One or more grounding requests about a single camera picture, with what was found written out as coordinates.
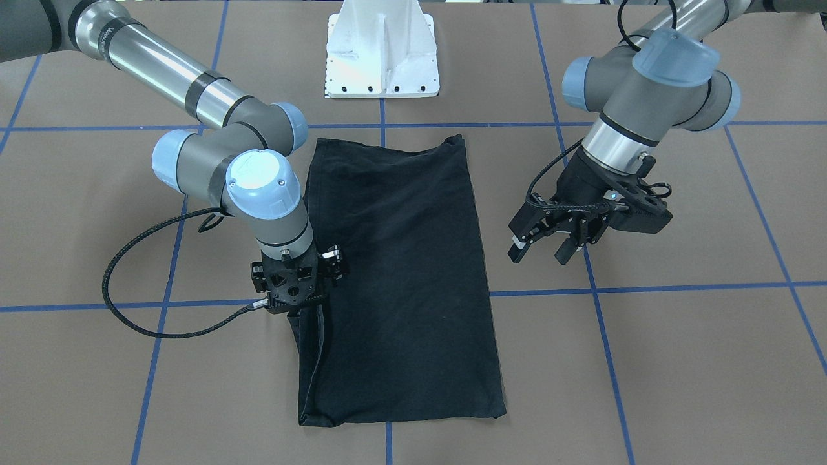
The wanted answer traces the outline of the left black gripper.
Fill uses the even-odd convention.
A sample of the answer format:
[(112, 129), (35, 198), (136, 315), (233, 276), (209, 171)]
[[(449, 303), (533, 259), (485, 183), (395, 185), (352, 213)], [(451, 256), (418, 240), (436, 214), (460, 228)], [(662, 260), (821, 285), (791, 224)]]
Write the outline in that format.
[[(567, 164), (556, 180), (554, 193), (541, 195), (536, 185), (560, 161)], [(520, 263), (534, 242), (555, 233), (567, 235), (554, 255), (560, 265), (567, 265), (588, 243), (600, 240), (618, 199), (607, 183), (610, 173), (591, 161), (584, 149), (567, 149), (541, 169), (508, 224), (513, 233), (508, 250), (511, 262)]]

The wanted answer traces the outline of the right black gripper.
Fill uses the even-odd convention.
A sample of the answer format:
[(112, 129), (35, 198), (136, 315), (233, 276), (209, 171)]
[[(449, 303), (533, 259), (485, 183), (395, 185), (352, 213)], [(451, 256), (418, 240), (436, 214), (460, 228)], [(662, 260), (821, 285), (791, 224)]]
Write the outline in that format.
[(261, 260), (251, 263), (251, 280), (256, 292), (266, 297), (253, 302), (251, 310), (297, 314), (303, 308), (323, 304), (337, 280), (350, 271), (339, 245), (321, 252), (313, 239), (300, 255), (287, 246), (260, 248)]

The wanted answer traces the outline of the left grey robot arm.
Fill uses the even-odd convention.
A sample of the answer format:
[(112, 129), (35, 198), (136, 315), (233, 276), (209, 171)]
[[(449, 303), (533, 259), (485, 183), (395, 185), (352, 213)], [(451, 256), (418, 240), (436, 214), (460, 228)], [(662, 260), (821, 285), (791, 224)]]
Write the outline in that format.
[(561, 91), (567, 104), (598, 117), (582, 140), (553, 159), (567, 160), (546, 198), (532, 180), (509, 222), (509, 259), (519, 263), (534, 242), (555, 233), (566, 264), (600, 241), (607, 229), (659, 233), (673, 219), (668, 183), (647, 183), (654, 150), (670, 129), (720, 129), (741, 106), (737, 82), (718, 69), (720, 53), (704, 38), (744, 13), (823, 13), (824, 1), (671, 1), (641, 28), (626, 32), (604, 56), (568, 66)]

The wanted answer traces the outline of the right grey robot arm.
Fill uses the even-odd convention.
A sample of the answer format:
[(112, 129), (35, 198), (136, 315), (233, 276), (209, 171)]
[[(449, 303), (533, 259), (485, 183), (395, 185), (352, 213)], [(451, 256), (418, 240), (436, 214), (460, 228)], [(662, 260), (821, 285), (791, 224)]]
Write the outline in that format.
[[(128, 238), (178, 214), (151, 153), (205, 120), (68, 36), (56, 1), (2, 2), (2, 323), (105, 310), (101, 276)], [(312, 115), (322, 21), (338, 2), (128, 2), (131, 17), (264, 103)]]

